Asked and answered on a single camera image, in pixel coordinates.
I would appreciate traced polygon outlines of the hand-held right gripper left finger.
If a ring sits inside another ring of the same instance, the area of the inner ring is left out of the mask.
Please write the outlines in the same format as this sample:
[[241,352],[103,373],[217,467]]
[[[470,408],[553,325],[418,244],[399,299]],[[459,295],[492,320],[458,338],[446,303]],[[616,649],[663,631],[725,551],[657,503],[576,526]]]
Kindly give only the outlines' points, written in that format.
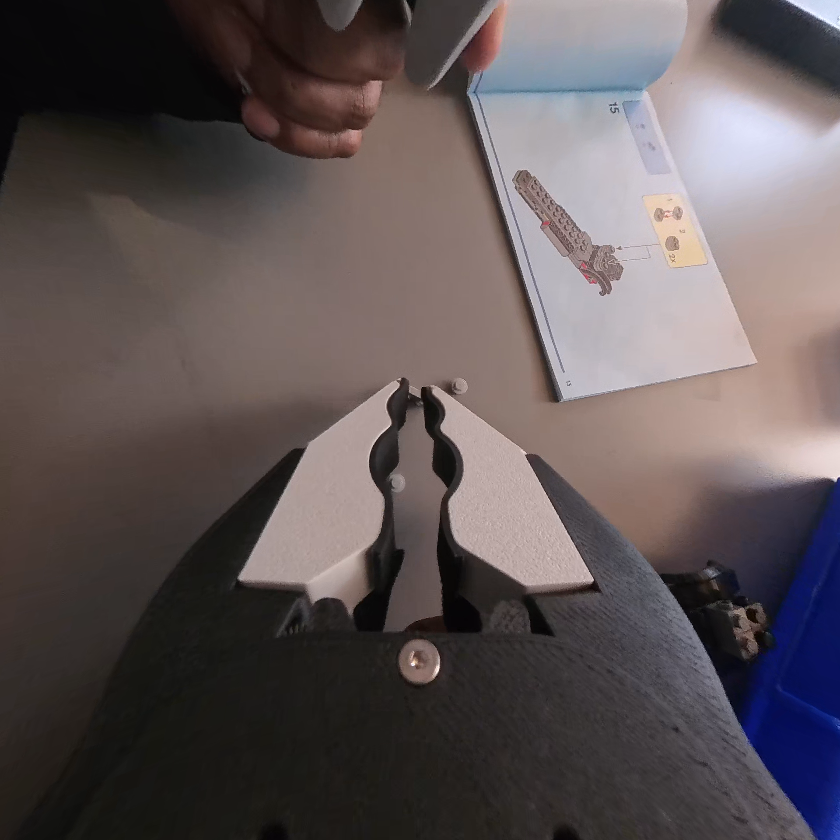
[[410,384],[392,381],[300,456],[238,575],[240,585],[339,601],[358,629],[381,632],[404,553],[392,475]]

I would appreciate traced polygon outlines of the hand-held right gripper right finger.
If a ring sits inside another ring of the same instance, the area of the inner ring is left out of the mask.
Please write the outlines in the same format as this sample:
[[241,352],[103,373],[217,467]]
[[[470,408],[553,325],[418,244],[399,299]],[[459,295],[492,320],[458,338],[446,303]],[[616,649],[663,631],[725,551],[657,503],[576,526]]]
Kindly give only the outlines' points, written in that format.
[[450,633],[542,631],[535,599],[591,594],[595,578],[529,455],[438,386],[421,391],[444,484],[437,536]]

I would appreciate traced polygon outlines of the person's left forearm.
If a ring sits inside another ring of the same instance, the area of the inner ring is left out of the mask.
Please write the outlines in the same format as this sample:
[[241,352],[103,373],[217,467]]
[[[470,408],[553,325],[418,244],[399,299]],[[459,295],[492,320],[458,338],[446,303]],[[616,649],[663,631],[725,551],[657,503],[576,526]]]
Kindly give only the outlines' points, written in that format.
[[168,2],[3,1],[3,118],[41,111],[240,123],[233,93]]

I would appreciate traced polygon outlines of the grey desk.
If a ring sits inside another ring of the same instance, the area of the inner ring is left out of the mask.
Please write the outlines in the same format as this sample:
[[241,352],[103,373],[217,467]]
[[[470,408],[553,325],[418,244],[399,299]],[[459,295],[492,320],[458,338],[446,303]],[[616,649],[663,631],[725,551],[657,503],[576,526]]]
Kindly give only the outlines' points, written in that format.
[[775,612],[838,477],[838,92],[713,26],[651,99],[757,358],[552,400],[452,69],[360,152],[43,114],[2,189],[2,838],[67,765],[161,583],[292,448],[387,382],[551,463],[660,571]]

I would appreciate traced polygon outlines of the person's left hand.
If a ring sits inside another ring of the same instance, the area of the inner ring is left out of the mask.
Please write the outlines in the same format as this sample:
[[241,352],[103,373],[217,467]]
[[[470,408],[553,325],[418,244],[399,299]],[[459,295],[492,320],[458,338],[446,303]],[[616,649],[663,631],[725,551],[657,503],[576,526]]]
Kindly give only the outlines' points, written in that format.
[[258,140],[309,159],[346,159],[362,144],[386,81],[403,70],[402,2],[362,2],[331,29],[317,2],[179,1],[185,35],[238,99]]

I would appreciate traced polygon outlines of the dark toy brick model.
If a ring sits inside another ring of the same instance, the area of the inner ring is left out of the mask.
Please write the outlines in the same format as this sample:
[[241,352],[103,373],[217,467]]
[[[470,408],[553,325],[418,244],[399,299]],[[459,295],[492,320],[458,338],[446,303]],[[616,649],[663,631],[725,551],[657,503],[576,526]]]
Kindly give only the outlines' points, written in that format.
[[700,570],[660,578],[707,650],[751,663],[774,647],[763,605],[741,594],[733,569],[708,561]]

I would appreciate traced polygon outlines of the pale blue instruction booklet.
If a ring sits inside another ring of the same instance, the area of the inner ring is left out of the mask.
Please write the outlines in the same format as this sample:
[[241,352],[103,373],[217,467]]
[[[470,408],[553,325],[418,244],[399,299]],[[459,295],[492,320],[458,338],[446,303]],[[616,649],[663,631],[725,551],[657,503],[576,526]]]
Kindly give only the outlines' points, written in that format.
[[468,103],[559,401],[756,363],[648,89],[686,2],[510,2]]

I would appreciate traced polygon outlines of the blue plastic bin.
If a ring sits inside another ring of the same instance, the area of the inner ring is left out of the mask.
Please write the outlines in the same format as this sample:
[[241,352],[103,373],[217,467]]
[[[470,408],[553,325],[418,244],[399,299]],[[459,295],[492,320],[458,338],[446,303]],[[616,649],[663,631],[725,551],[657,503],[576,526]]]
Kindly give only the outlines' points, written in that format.
[[752,671],[741,723],[813,834],[839,838],[839,483]]

